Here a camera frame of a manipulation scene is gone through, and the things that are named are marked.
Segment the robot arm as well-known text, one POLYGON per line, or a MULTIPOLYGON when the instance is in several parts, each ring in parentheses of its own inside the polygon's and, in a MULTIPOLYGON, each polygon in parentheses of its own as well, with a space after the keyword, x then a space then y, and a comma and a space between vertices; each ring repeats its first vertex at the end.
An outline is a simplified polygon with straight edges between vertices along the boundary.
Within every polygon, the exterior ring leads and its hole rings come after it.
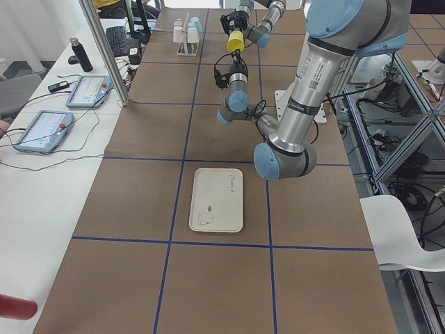
POLYGON ((250 23, 250 15, 254 9, 254 1, 242 0, 235 11, 220 17, 224 32, 229 36, 227 51, 243 51, 245 41, 258 45, 261 48, 267 46, 274 25, 286 11, 286 1, 258 1, 267 7, 268 11, 257 26, 250 23))
POLYGON ((248 98, 248 70, 241 59, 244 42, 265 47, 285 1, 262 1, 263 20, 249 23, 253 1, 241 1, 236 11, 221 19, 228 34, 227 51, 234 62, 218 81, 229 96, 217 113, 229 124, 249 120, 264 137, 254 149, 254 167, 265 180, 301 177, 316 165, 316 151, 306 134, 326 97, 340 65, 353 57, 377 56, 402 49, 408 38, 410 1, 313 1, 307 14, 308 54, 302 56, 296 79, 280 120, 248 98))

